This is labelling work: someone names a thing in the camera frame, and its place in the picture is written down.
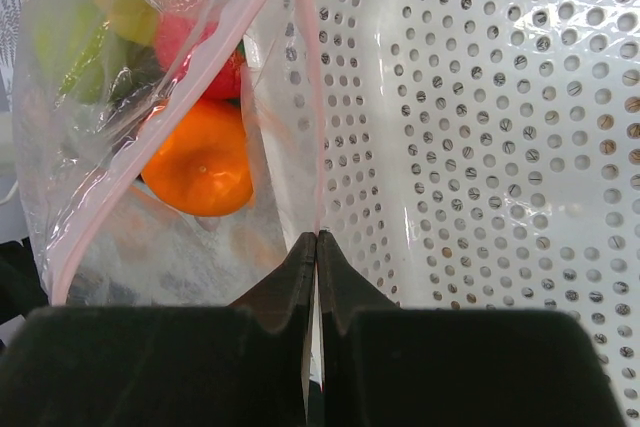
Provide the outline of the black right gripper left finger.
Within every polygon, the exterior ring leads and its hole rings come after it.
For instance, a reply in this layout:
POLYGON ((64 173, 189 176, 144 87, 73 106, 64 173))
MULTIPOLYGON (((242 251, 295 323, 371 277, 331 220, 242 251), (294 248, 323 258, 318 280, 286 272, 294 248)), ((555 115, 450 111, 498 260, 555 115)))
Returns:
POLYGON ((225 307, 46 307, 1 358, 5 426, 303 426, 317 237, 225 307))

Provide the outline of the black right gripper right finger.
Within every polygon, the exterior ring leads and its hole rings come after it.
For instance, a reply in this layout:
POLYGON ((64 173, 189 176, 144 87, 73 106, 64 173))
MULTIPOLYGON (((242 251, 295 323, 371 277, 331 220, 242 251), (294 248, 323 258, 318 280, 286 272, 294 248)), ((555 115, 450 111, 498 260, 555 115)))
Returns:
POLYGON ((541 310, 403 309, 317 240, 329 426, 620 426, 591 342, 541 310))

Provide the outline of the orange fruit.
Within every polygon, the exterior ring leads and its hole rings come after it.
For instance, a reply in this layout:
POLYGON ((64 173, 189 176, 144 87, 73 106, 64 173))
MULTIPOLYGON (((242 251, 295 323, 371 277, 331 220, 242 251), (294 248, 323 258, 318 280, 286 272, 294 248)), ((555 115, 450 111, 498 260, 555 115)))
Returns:
POLYGON ((199 100, 141 172, 167 205, 193 216, 220 217, 253 195, 240 109, 226 101, 199 100))

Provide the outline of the clear zip top bag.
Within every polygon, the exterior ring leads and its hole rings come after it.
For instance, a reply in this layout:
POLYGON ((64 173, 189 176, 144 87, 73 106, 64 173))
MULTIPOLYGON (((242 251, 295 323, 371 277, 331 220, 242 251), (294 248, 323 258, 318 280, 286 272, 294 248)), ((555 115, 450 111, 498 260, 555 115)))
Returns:
POLYGON ((41 285, 51 304, 225 304, 250 289, 321 224, 322 100, 314 0, 147 0, 159 14, 197 21, 194 45, 214 54, 177 80, 157 71, 119 102, 61 96, 42 77, 35 21, 93 0, 28 0, 22 8, 12 92, 22 205, 41 285), (244 44, 237 106, 253 195, 220 217, 161 201, 141 172, 244 44))

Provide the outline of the red strawberry fruit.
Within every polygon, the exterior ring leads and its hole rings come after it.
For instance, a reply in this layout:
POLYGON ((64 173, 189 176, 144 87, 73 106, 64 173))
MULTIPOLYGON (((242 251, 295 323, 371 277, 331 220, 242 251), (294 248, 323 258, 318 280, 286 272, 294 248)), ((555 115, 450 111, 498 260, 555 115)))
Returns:
MULTIPOLYGON (((194 45, 189 38, 197 31, 197 21, 177 14, 161 14, 159 17, 153 48, 156 59, 165 73, 172 72, 177 80, 182 80, 188 72, 198 73, 211 65, 214 54, 202 47, 217 30, 218 23, 209 21, 200 32, 194 45)), ((209 85, 202 98, 210 101, 231 101, 238 103, 242 90, 242 68, 246 63, 244 44, 240 41, 226 58, 216 76, 208 76, 209 85)))

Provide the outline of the green pear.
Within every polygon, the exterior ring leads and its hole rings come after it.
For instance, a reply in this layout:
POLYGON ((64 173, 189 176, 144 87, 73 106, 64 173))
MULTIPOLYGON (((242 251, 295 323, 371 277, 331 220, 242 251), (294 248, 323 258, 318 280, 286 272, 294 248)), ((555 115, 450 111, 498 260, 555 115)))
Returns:
POLYGON ((31 37, 42 77, 80 103, 119 102, 157 71, 152 49, 117 35, 90 1, 41 16, 31 37))

